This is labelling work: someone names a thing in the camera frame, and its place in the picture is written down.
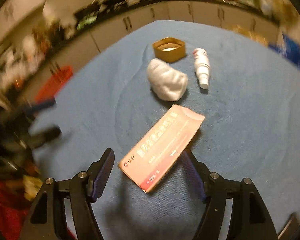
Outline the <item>red white medicine box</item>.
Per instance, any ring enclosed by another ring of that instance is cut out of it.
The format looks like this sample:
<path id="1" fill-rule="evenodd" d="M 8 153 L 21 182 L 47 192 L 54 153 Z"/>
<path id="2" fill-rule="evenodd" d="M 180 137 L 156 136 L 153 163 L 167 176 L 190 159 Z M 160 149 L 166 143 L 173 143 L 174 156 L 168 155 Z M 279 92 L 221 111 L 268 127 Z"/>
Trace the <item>red white medicine box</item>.
<path id="1" fill-rule="evenodd" d="M 145 193 L 150 193 L 179 159 L 205 116 L 173 105 L 121 159 L 119 168 Z"/>

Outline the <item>white tissue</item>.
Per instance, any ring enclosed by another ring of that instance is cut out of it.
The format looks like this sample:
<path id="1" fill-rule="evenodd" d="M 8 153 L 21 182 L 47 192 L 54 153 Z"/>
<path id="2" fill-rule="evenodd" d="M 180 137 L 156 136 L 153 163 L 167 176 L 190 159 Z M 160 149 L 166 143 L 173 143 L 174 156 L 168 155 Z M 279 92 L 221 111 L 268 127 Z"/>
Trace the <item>white tissue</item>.
<path id="1" fill-rule="evenodd" d="M 158 98 L 175 102 L 183 97 L 188 85 L 188 76 L 168 63 L 154 58 L 147 67 L 151 89 Z"/>

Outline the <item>white spray bottle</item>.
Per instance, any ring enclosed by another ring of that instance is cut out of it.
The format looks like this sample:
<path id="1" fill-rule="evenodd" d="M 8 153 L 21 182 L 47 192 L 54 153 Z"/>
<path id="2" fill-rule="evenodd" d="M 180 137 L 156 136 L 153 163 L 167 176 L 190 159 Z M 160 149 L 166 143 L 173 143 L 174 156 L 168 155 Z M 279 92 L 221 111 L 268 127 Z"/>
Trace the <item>white spray bottle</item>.
<path id="1" fill-rule="evenodd" d="M 194 70 L 201 89 L 208 90 L 210 79 L 210 62 L 206 50 L 196 48 L 193 51 Z"/>

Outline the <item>red plastic mesh basket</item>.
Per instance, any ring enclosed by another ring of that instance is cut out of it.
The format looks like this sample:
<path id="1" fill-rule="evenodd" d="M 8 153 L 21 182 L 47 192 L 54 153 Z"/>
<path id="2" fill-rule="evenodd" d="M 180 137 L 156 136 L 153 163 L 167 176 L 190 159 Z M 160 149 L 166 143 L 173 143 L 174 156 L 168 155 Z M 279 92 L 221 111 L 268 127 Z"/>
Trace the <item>red plastic mesh basket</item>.
<path id="1" fill-rule="evenodd" d="M 36 95 L 35 102 L 42 102 L 47 99 L 54 98 L 73 76 L 71 66 L 56 66 L 56 70 L 52 70 L 51 73 L 51 77 L 46 81 Z"/>

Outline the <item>blue table cloth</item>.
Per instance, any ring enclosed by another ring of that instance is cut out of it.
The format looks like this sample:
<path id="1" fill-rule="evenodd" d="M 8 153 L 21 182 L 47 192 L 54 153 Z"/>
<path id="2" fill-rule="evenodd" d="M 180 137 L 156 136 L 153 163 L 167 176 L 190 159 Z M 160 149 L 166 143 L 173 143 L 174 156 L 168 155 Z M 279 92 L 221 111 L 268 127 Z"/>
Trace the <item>blue table cloth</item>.
<path id="1" fill-rule="evenodd" d="M 106 148 L 114 167 L 93 212 L 104 239 L 191 239 L 205 205 L 183 146 L 225 179 L 256 185 L 276 230 L 300 217 L 300 71 L 274 51 L 208 25 L 157 21 L 76 73 L 31 131 L 42 174 L 70 179 Z"/>

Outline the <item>blue plastic bag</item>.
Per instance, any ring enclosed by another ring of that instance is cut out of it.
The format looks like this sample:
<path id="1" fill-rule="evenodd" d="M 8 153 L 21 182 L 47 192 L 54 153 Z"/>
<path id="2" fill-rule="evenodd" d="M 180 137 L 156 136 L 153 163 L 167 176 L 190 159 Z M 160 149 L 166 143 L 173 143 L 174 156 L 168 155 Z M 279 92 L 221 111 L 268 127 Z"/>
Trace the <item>blue plastic bag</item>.
<path id="1" fill-rule="evenodd" d="M 269 44 L 268 48 L 280 54 L 286 60 L 294 64 L 300 71 L 300 45 L 286 34 L 282 34 L 283 44 Z"/>

